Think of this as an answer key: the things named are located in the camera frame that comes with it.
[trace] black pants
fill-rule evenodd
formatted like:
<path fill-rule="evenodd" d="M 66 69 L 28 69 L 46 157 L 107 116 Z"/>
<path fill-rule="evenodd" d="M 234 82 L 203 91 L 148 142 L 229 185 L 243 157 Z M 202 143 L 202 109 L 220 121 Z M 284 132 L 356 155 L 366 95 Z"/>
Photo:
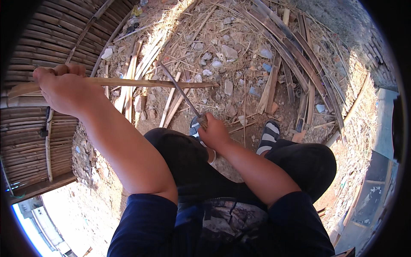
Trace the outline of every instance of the black pants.
<path fill-rule="evenodd" d="M 208 152 L 196 138 L 164 128 L 152 129 L 144 137 L 170 168 L 179 204 L 232 197 L 238 202 L 266 208 L 245 183 L 235 183 L 209 165 Z M 265 158 L 285 170 L 313 203 L 331 185 L 337 171 L 334 154 L 322 144 L 297 144 L 279 139 Z"/>

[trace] sky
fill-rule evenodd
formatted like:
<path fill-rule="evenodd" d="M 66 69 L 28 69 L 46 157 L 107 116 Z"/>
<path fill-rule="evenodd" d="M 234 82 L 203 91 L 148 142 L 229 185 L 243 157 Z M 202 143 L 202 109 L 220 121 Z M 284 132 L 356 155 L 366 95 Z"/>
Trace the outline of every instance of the sky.
<path fill-rule="evenodd" d="M 23 218 L 23 215 L 21 214 L 20 208 L 17 204 L 13 204 L 13 209 L 16 213 L 18 220 L 20 221 L 23 230 L 26 232 L 27 237 L 31 240 L 37 251 L 39 251 L 39 253 L 44 257 L 61 257 L 59 251 L 52 252 L 50 250 L 50 248 L 43 241 L 43 238 L 37 232 L 31 220 L 29 218 Z"/>

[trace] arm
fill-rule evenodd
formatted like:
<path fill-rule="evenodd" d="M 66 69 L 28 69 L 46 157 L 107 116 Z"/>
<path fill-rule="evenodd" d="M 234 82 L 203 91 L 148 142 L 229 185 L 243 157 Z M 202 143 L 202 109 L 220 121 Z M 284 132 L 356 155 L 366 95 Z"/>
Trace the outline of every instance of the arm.
<path fill-rule="evenodd" d="M 155 194 L 177 204 L 177 188 L 164 158 L 115 109 L 103 89 L 87 83 L 83 76 L 79 65 L 33 72 L 50 107 L 83 122 L 87 135 L 110 162 L 125 190 Z"/>
<path fill-rule="evenodd" d="M 199 129 L 203 142 L 221 154 L 240 173 L 253 193 L 270 208 L 284 195 L 301 191 L 293 179 L 275 163 L 233 141 L 224 123 L 206 113 L 208 129 Z"/>

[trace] forearm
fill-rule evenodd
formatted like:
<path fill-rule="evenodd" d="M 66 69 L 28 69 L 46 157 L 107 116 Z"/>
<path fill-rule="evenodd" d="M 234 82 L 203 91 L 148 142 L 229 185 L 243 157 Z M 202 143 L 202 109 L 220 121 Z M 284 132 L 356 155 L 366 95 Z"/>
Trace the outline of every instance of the forearm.
<path fill-rule="evenodd" d="M 288 193 L 301 191 L 282 168 L 236 142 L 225 144 L 218 152 L 234 166 L 251 191 L 268 207 Z"/>
<path fill-rule="evenodd" d="M 129 193 L 156 194 L 177 203 L 177 188 L 164 158 L 107 98 L 98 99 L 79 118 Z"/>

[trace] hand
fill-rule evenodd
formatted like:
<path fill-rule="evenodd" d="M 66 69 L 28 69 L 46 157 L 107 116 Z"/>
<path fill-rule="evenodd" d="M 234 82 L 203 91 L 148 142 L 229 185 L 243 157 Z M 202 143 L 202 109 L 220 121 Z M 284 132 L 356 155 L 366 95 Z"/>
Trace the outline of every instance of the hand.
<path fill-rule="evenodd" d="M 203 128 L 199 128 L 201 140 L 209 148 L 221 153 L 224 147 L 230 145 L 233 140 L 230 138 L 227 128 L 222 120 L 217 120 L 209 112 L 207 112 L 205 116 L 207 117 L 208 128 L 207 131 L 204 131 Z"/>
<path fill-rule="evenodd" d="M 33 71 L 33 78 L 50 107 L 77 118 L 90 109 L 98 108 L 101 100 L 107 99 L 103 88 L 87 83 L 84 76 L 85 67 L 74 64 Z"/>

